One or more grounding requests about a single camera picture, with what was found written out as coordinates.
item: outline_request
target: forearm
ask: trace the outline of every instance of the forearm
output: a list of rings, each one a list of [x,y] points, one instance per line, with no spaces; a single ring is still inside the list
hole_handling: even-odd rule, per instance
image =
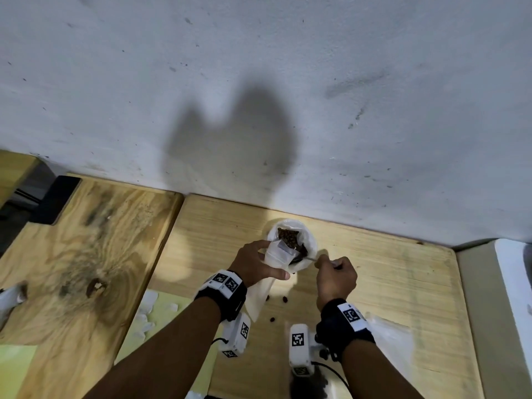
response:
[[[139,349],[113,367],[85,396],[184,398],[209,352],[220,323],[212,299],[193,301]]]
[[[342,368],[353,397],[423,399],[374,343],[349,343],[342,354]]]

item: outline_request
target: qr code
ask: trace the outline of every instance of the qr code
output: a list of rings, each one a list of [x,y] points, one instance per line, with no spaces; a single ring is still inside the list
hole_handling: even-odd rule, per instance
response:
[[[303,333],[294,333],[292,335],[292,346],[304,346],[305,335]]]
[[[356,311],[353,308],[349,308],[347,311],[343,311],[343,313],[350,323],[358,321],[360,319],[360,316],[356,313]]]
[[[214,276],[213,281],[218,282],[218,283],[223,283],[226,281],[227,277],[228,276],[223,275],[222,273],[218,273],[217,275]]]
[[[247,333],[249,332],[249,326],[245,323],[242,323],[242,329],[240,329],[240,334],[244,337],[244,339],[247,339]]]
[[[295,367],[294,374],[296,375],[310,375],[309,369],[307,367]]]
[[[226,357],[229,357],[229,358],[231,358],[231,357],[238,357],[238,356],[235,354],[235,352],[232,351],[232,350],[227,350],[227,351],[224,351],[224,352],[222,352],[222,353],[225,354]]]
[[[238,283],[229,277],[229,279],[226,281],[226,286],[231,290],[232,293],[234,293],[238,287]]]

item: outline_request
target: person's right arm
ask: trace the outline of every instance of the person's right arm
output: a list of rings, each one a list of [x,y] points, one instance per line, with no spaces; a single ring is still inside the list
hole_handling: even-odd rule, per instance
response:
[[[347,299],[356,287],[356,270],[347,257],[335,261],[321,255],[318,271],[318,309],[336,298]],[[342,353],[342,368],[353,397],[360,399],[423,399],[420,393],[395,369],[376,344],[351,341]]]

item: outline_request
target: wood knot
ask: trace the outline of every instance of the wood knot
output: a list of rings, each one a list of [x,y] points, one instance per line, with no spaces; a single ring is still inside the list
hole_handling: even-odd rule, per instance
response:
[[[90,298],[95,292],[97,292],[97,295],[101,295],[106,288],[107,283],[100,280],[100,278],[92,279],[87,286],[87,298]]]

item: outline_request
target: gray wall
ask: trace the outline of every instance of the gray wall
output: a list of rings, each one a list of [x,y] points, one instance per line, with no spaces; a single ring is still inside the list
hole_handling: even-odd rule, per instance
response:
[[[0,0],[0,147],[457,245],[532,239],[531,0]]]

